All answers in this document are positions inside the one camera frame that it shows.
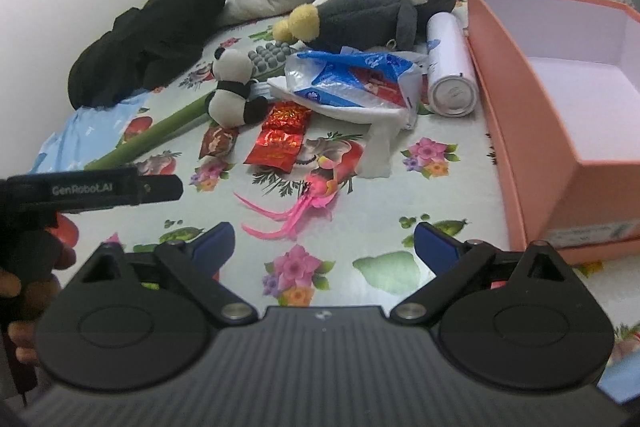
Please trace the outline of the person's left hand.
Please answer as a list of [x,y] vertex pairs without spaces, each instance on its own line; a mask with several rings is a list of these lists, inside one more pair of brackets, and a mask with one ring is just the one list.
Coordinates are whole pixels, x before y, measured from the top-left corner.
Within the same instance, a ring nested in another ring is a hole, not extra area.
[[[53,269],[66,270],[75,264],[77,257],[72,247],[62,243],[49,231],[39,232],[37,237],[44,240],[44,248],[56,254]],[[20,363],[40,365],[35,346],[37,320],[60,291],[60,281],[52,272],[42,281],[23,286],[19,277],[1,267],[1,297],[24,298],[23,310],[17,314],[17,319],[8,325],[9,344]]]

